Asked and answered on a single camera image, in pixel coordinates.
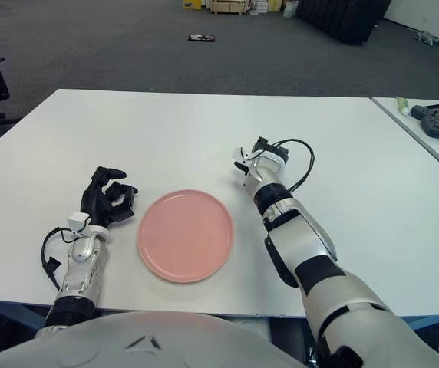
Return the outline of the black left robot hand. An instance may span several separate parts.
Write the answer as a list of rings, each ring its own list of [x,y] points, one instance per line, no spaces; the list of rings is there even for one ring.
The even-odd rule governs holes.
[[[134,215],[134,196],[138,189],[118,182],[127,174],[119,169],[99,166],[81,200],[81,212],[90,217],[90,225],[108,228]]]

